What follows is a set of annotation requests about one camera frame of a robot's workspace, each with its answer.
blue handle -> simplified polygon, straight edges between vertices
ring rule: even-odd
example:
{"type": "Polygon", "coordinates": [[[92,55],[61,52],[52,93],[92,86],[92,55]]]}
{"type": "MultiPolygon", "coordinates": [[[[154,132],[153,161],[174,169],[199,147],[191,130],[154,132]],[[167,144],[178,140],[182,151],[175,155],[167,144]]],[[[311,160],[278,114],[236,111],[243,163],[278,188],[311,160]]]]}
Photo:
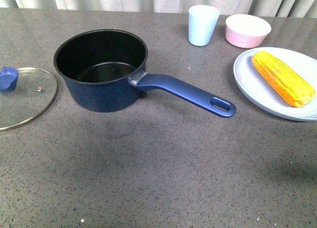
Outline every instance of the blue handle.
{"type": "Polygon", "coordinates": [[[168,75],[144,74],[135,87],[141,91],[167,91],[222,118],[232,117],[236,112],[233,103],[168,75]]]}

saucepan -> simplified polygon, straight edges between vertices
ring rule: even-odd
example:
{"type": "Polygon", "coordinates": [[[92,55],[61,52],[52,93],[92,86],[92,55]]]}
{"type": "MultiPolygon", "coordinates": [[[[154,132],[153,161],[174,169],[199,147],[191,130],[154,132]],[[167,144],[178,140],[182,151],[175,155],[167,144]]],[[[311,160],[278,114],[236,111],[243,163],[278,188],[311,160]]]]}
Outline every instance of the saucepan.
{"type": "Polygon", "coordinates": [[[114,29],[81,33],[64,42],[54,66],[72,98],[96,112],[114,112],[145,91],[161,89],[219,117],[235,114],[233,103],[175,77],[146,72],[148,48],[138,36],[114,29]]]}

cup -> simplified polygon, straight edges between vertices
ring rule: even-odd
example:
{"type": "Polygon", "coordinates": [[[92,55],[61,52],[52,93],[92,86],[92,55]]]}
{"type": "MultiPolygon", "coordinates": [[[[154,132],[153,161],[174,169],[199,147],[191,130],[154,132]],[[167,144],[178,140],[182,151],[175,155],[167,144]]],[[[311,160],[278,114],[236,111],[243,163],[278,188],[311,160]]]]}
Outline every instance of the cup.
{"type": "Polygon", "coordinates": [[[189,8],[188,39],[192,45],[205,46],[209,43],[220,12],[209,5],[194,5],[189,8]]]}

white curtain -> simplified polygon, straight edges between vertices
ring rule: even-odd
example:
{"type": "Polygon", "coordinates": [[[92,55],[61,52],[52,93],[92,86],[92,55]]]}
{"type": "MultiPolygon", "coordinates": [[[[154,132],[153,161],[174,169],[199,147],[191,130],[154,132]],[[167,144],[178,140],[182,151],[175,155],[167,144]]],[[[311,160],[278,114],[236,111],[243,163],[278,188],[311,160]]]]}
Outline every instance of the white curtain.
{"type": "Polygon", "coordinates": [[[317,0],[0,0],[0,7],[163,13],[188,13],[195,4],[212,5],[223,15],[317,18],[317,0]]]}

yellow corn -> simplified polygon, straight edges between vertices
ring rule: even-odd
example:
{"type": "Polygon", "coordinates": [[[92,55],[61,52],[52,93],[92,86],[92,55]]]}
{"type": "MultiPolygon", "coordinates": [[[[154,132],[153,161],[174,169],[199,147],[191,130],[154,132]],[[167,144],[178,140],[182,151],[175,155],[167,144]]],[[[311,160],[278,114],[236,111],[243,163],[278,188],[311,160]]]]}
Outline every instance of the yellow corn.
{"type": "Polygon", "coordinates": [[[314,88],[284,62],[266,51],[252,56],[252,63],[269,85],[294,107],[303,107],[315,96],[314,88]]]}

